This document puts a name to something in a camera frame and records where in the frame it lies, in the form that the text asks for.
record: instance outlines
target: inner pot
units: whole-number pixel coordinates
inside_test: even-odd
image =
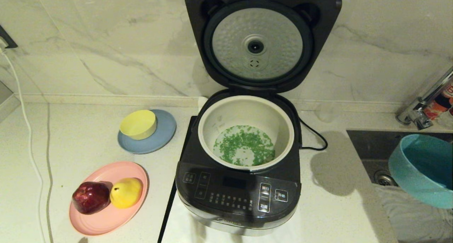
[[[204,151],[232,169],[256,171],[277,164],[289,153],[294,128],[276,104],[256,96],[233,96],[212,104],[198,128]]]

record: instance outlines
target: chrome faucet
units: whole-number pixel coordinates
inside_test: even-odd
[[[423,96],[417,97],[405,109],[398,112],[396,120],[403,125],[414,122],[419,130],[432,126],[431,120],[426,117],[423,110],[443,91],[451,79],[453,79],[453,66]]]

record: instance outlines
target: white countertop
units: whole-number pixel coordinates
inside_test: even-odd
[[[133,155],[118,146],[118,125],[130,112],[147,109],[144,106],[26,106],[34,131],[34,158],[44,179],[41,217],[45,224],[48,209],[53,242],[86,242],[69,221],[71,195],[89,174],[115,161],[134,161],[146,169],[148,196],[127,224],[107,235],[88,237],[87,241],[157,242],[188,122],[190,116],[197,114],[197,108],[153,108],[173,114],[178,124],[175,136],[156,152]],[[329,141],[326,151],[300,152],[302,192],[298,212],[304,218],[299,231],[301,242],[397,242],[346,129],[414,128],[398,124],[393,114],[343,112],[332,123],[319,121],[313,111],[300,111],[299,115]],[[434,126],[428,131],[446,130]],[[35,207],[39,187],[28,157],[27,136],[20,107],[0,122],[2,242],[39,241]],[[305,129],[303,144],[322,145]],[[47,199],[50,184],[52,190]],[[44,229],[48,237],[47,226]]]

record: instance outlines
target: yellow pear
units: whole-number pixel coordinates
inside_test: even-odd
[[[123,178],[116,182],[110,191],[110,202],[118,209],[132,207],[139,201],[142,182],[136,178]]]

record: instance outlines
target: display screen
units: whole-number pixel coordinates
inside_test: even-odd
[[[240,180],[240,179],[235,179],[235,178],[230,178],[230,177],[224,177],[223,178],[223,185],[224,186],[228,186],[228,187],[245,189],[246,185],[247,185],[247,181]]]

